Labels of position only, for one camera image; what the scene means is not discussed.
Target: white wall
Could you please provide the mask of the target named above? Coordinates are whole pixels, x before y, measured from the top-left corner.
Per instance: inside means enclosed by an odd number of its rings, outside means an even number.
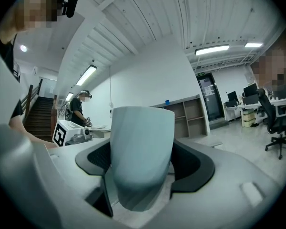
[[[54,98],[55,86],[56,86],[56,81],[42,78],[42,84],[41,84],[41,88],[39,91],[39,96]]]
[[[249,71],[246,67],[237,67],[222,69],[216,72],[212,72],[213,78],[217,85],[219,95],[222,103],[227,102],[228,94],[236,91],[237,97],[242,95],[244,87],[248,86],[248,80],[250,77]],[[236,117],[240,117],[239,110],[235,111]],[[227,121],[234,119],[234,114],[229,111],[226,116]]]
[[[20,74],[20,86],[21,86],[21,97],[20,97],[20,99],[22,100],[23,98],[26,97],[26,95],[29,92],[30,85],[33,85],[33,89],[34,89],[35,87],[38,86],[39,82],[40,82],[40,78],[38,76],[33,75],[33,74],[21,73]],[[34,106],[37,98],[38,98],[38,95],[36,95],[31,100],[30,109]],[[23,120],[24,117],[25,117],[25,111],[24,111],[23,115],[21,116],[21,119]]]
[[[201,94],[191,65],[173,36],[144,47],[136,56],[127,56],[111,67],[111,89],[114,107],[153,106],[165,100],[179,100]],[[83,103],[83,114],[93,125],[111,126],[109,79],[91,90],[89,103]]]

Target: computer monitor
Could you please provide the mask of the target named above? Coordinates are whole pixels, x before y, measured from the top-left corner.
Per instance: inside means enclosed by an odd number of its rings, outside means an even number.
[[[249,97],[257,94],[257,85],[254,83],[248,87],[244,88],[245,97]]]
[[[229,101],[236,100],[238,102],[236,91],[229,93],[228,98],[229,98]]]

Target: white box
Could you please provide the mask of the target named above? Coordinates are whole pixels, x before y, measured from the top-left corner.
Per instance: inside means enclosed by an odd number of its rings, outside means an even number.
[[[69,120],[57,120],[53,135],[53,142],[59,147],[65,146],[75,134],[80,134],[82,126]]]

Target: white ceiling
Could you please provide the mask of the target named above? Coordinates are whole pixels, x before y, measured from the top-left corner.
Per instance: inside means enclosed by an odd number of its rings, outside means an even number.
[[[57,22],[51,24],[51,27],[18,33],[14,56],[20,68],[47,69],[53,72],[53,77],[57,77],[65,49],[83,19],[78,13],[75,13],[71,19],[60,16]],[[21,45],[27,47],[26,52],[20,50]]]
[[[252,63],[285,28],[284,20],[270,0],[89,1],[106,18],[90,32],[66,66],[68,82],[63,86],[62,95],[71,91],[92,59],[98,70],[82,88],[91,85],[118,59],[137,54],[142,47],[169,34],[174,34],[197,73]],[[60,45],[60,40],[65,37],[56,37],[56,45]],[[64,42],[66,46],[70,37]],[[264,47],[245,48],[247,42],[263,42]],[[222,44],[230,44],[229,51],[194,55],[198,48]],[[61,60],[61,51],[55,53]]]

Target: man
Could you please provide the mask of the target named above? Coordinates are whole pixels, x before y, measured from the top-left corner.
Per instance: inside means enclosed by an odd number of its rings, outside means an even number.
[[[75,124],[85,127],[91,126],[89,120],[82,115],[82,102],[88,102],[90,100],[90,92],[88,90],[81,91],[78,97],[74,97],[70,102],[70,109],[73,111],[71,121]]]
[[[17,0],[7,11],[0,23],[0,55],[16,79],[20,80],[19,68],[14,68],[13,40],[18,32],[30,28],[46,27],[48,22],[57,21],[64,0]],[[28,133],[21,121],[23,114],[19,101],[9,122],[9,126],[27,136],[32,142],[43,143],[47,148],[56,147]]]

